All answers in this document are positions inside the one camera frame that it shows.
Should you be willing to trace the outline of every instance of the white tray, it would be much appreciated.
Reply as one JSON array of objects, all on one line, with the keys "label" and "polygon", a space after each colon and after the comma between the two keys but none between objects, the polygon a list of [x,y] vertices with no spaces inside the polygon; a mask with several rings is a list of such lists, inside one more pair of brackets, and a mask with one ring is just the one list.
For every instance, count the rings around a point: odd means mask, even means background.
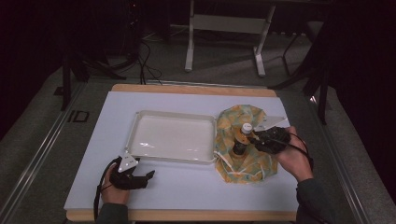
[{"label": "white tray", "polygon": [[212,116],[142,110],[136,113],[127,149],[136,158],[210,163],[215,137]]}]

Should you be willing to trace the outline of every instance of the small bottle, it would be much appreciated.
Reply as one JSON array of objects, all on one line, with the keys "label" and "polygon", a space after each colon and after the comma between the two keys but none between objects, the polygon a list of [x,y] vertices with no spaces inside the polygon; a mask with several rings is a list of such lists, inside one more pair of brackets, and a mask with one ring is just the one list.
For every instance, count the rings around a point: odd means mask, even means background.
[{"label": "small bottle", "polygon": [[245,154],[245,150],[247,149],[248,137],[250,136],[252,126],[249,123],[244,123],[242,128],[235,132],[234,136],[234,145],[233,145],[233,153],[235,155],[241,156]]}]

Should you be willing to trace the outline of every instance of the white table surface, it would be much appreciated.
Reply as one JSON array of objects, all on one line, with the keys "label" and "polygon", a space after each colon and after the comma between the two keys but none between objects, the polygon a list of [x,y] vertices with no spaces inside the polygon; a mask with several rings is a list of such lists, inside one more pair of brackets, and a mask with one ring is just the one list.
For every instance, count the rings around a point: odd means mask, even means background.
[{"label": "white table surface", "polygon": [[[125,147],[136,112],[158,110],[217,118],[221,111],[234,105],[254,105],[267,115],[287,116],[277,97],[111,91],[64,209],[92,209],[100,177],[108,163],[117,158]],[[289,123],[284,121],[279,126],[287,127]],[[154,177],[146,189],[133,190],[129,208],[295,212],[298,207],[295,196],[297,182],[280,165],[277,175],[248,185],[225,183],[214,163],[202,165],[142,160],[134,175],[144,175],[151,170],[155,170]]]}]

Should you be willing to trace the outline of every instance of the dark background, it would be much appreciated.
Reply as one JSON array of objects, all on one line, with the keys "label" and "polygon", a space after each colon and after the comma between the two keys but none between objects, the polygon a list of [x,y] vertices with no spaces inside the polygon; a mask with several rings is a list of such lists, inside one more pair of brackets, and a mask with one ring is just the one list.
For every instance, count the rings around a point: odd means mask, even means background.
[{"label": "dark background", "polygon": [[[149,25],[169,38],[169,24],[188,24],[189,1],[134,1],[142,26]],[[120,50],[125,32],[125,1],[109,5],[106,1],[2,1],[0,11],[0,138],[35,96],[46,78],[62,65],[65,52],[74,57],[74,69],[86,78],[84,67],[74,51],[106,62],[106,55]],[[196,11],[211,10],[210,1],[200,2]],[[261,16],[264,7],[223,3],[217,13]],[[330,63],[330,85],[352,120],[389,194],[396,200],[396,124],[394,66],[396,65],[395,15],[392,1],[352,1],[350,5],[311,7],[279,6],[271,31],[301,32],[304,21],[324,20],[325,26],[312,50],[314,58]],[[126,43],[126,51],[137,51],[136,43]]]}]

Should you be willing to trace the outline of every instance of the wooden table edge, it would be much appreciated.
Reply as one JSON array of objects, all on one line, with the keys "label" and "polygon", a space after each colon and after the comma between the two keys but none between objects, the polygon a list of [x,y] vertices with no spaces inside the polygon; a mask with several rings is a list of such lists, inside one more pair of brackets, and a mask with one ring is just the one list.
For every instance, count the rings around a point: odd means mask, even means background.
[{"label": "wooden table edge", "polygon": [[276,97],[273,90],[242,87],[116,84],[112,91]]},{"label": "wooden table edge", "polygon": [[[71,221],[93,221],[91,209],[67,210]],[[296,212],[224,210],[129,210],[133,221],[295,221]]]},{"label": "wooden table edge", "polygon": [[[276,97],[276,93],[272,90],[238,87],[116,84],[111,90],[126,92],[160,92],[181,94]],[[66,216],[67,219],[71,221],[93,221],[93,211],[91,209],[66,210]],[[296,218],[296,212],[224,210],[129,210],[128,216],[130,220],[135,221],[293,221]]]}]

